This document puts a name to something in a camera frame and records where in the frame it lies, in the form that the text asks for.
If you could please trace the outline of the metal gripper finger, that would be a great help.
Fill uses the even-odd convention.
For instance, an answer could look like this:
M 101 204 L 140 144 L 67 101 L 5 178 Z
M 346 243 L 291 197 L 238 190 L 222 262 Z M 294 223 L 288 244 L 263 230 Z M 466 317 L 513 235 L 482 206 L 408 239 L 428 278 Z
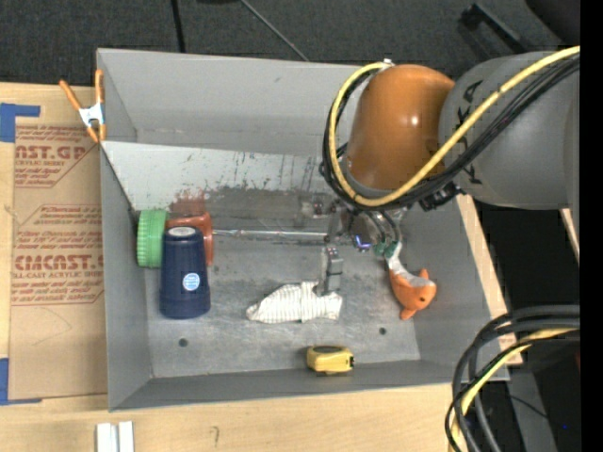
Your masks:
M 318 284 L 315 291 L 319 296 L 340 290 L 344 268 L 344 259 L 339 249 L 333 246 L 324 247 L 319 259 Z

